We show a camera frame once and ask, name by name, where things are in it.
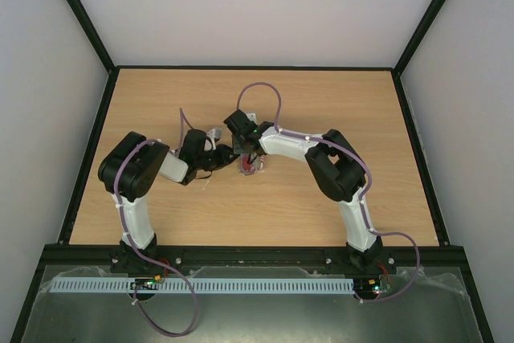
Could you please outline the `red sunglasses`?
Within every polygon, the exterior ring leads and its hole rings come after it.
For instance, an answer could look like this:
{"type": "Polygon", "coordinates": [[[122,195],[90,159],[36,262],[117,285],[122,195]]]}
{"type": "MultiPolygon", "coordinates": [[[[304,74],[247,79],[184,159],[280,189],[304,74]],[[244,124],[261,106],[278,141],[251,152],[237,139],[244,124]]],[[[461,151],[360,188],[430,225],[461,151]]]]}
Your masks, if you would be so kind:
{"type": "Polygon", "coordinates": [[[255,166],[256,156],[251,154],[243,154],[239,158],[239,172],[242,175],[252,175],[257,171],[255,166]]]}

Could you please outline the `flag pattern glasses case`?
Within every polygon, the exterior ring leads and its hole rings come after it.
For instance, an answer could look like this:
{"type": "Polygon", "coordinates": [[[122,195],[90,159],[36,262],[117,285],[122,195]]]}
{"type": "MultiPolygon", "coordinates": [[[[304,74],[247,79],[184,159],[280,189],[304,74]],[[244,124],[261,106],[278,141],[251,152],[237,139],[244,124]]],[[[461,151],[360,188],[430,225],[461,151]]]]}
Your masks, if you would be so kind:
{"type": "Polygon", "coordinates": [[[239,172],[243,176],[250,176],[262,171],[264,168],[264,155],[253,154],[242,154],[238,160],[239,172]]]}

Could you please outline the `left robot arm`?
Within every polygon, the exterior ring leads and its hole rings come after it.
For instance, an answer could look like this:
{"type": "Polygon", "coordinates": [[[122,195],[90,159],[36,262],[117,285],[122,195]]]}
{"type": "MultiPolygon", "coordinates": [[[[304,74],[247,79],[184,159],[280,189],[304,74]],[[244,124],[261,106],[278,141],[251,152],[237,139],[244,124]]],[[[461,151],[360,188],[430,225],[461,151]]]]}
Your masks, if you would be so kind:
{"type": "Polygon", "coordinates": [[[111,250],[111,272],[154,273],[158,261],[157,233],[149,216],[148,193],[161,176],[189,185],[200,171],[213,173],[238,157],[229,145],[217,143],[215,135],[190,129],[178,149],[161,141],[128,133],[100,163],[98,178],[112,195],[122,226],[120,244],[111,250]]]}

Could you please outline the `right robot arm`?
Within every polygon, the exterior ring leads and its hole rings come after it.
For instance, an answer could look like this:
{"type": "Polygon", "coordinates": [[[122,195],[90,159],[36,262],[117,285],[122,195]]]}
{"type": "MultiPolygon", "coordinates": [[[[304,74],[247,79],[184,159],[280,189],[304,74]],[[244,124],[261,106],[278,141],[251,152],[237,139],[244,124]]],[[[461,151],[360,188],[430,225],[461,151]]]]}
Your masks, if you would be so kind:
{"type": "Polygon", "coordinates": [[[224,124],[233,139],[250,153],[306,162],[320,191],[340,210],[346,229],[348,264],[360,273],[377,264],[382,241],[374,229],[365,198],[370,180],[368,170],[339,131],[307,134],[268,121],[258,125],[239,109],[224,124]]]}

